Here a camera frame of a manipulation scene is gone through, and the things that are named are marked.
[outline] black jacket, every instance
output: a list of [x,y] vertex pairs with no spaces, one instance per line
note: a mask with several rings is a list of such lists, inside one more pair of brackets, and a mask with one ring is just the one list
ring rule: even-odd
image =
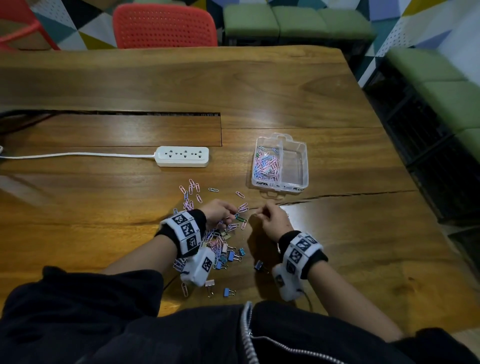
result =
[[277,302],[199,307],[157,318],[161,274],[45,267],[9,295],[2,363],[478,363],[441,329],[389,344],[336,318]]

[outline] geometric patterned wall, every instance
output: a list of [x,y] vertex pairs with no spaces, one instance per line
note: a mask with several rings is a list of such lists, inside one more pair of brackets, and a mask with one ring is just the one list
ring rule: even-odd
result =
[[[32,11],[63,50],[116,48],[112,14],[122,3],[133,0],[30,0]],[[233,3],[266,0],[184,0],[207,10],[220,38],[222,9]],[[378,37],[368,49],[355,75],[367,81],[392,46],[437,48],[479,0],[270,0],[272,6],[288,5],[320,9],[357,9],[371,21]]]

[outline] plastic container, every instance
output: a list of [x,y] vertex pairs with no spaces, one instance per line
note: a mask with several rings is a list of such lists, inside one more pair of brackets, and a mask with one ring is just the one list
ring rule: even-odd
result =
[[[265,174],[268,167],[255,167],[259,156],[264,156],[269,162],[273,159],[270,163],[278,168]],[[307,145],[294,141],[288,134],[273,133],[270,138],[258,137],[253,155],[252,184],[275,191],[302,192],[308,186]]]

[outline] white extension cord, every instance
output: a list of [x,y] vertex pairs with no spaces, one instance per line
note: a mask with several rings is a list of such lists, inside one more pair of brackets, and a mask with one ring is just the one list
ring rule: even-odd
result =
[[160,167],[206,167],[208,164],[208,148],[191,146],[160,146],[155,154],[117,154],[117,153],[90,153],[90,152],[67,152],[39,154],[36,156],[5,157],[2,159],[36,159],[63,156],[98,156],[98,157],[122,157],[122,158],[154,158]]

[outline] silver zipper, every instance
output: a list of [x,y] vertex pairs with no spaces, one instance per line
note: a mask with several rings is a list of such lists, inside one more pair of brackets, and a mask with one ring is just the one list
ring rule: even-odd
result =
[[250,322],[252,320],[252,303],[248,301],[243,308],[240,317],[240,333],[242,337],[243,347],[245,348],[245,354],[247,356],[247,361],[249,364],[258,364],[257,353],[255,352],[255,348],[253,347],[252,339],[265,339],[270,341],[271,343],[275,344],[279,348],[282,348],[285,351],[288,351],[292,354],[299,354],[299,355],[308,355],[315,358],[323,359],[327,362],[334,363],[334,364],[346,364],[345,362],[338,360],[330,355],[321,354],[319,352],[311,352],[308,350],[300,350],[300,349],[292,349],[289,348],[287,345],[284,345],[278,341],[275,341],[268,336],[253,336],[252,331],[250,330]]

